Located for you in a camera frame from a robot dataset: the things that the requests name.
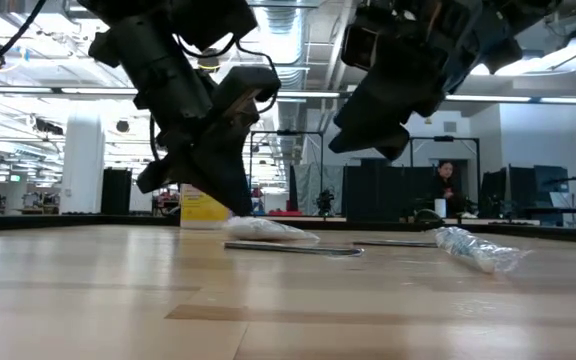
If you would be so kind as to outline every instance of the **wooden table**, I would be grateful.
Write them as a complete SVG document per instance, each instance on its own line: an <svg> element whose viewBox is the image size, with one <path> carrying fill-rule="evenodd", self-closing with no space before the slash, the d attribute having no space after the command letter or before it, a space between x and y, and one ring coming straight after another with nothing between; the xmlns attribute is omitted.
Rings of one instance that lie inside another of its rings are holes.
<svg viewBox="0 0 576 360"><path fill-rule="evenodd" d="M427 240L322 232L321 245ZM0 232L0 359L576 360L576 244L494 277L438 249L225 251L219 232Z"/></svg>

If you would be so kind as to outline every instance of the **white cup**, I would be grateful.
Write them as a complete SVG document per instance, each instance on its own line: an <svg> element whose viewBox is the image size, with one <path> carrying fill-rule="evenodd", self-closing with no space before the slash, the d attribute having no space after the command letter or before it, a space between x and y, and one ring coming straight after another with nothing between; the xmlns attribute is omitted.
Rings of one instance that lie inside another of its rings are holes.
<svg viewBox="0 0 576 360"><path fill-rule="evenodd" d="M440 218L446 218L446 199L435 199L435 213Z"/></svg>

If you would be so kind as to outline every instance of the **white pillar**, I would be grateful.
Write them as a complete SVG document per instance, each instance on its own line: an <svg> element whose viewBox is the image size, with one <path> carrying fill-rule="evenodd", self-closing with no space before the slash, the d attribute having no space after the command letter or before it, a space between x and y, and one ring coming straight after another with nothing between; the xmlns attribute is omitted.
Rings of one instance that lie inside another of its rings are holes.
<svg viewBox="0 0 576 360"><path fill-rule="evenodd" d="M6 185L6 194L4 195L6 196L6 210L4 214L21 215L21 210L24 208L24 195L28 192L28 174L11 172Z"/></svg>
<svg viewBox="0 0 576 360"><path fill-rule="evenodd" d="M83 103L68 118L59 211L99 213L105 134L99 108Z"/></svg>

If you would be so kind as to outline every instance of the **black curtain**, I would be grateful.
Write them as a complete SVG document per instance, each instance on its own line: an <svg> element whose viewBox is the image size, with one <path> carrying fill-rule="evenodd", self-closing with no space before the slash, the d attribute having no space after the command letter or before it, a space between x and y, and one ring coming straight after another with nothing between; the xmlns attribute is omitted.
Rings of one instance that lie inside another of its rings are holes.
<svg viewBox="0 0 576 360"><path fill-rule="evenodd" d="M295 166L290 165L290 189L288 202L289 208L286 211L299 211L299 200L297 200L297 176L295 175Z"/></svg>
<svg viewBox="0 0 576 360"><path fill-rule="evenodd" d="M104 215L128 215L130 213L131 187L132 171L104 170L101 213Z"/></svg>

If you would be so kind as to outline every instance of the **clear plastic bag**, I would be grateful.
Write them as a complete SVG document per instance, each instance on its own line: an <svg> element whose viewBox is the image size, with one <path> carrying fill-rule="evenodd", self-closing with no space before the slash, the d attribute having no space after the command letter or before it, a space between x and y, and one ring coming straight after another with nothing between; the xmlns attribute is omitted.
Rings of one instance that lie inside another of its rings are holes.
<svg viewBox="0 0 576 360"><path fill-rule="evenodd" d="M233 217L224 225L233 239L257 241L308 240L318 242L319 237L292 226L255 217Z"/></svg>
<svg viewBox="0 0 576 360"><path fill-rule="evenodd" d="M435 240L437 246L450 255L489 274L514 270L529 253L496 245L458 227L435 230Z"/></svg>

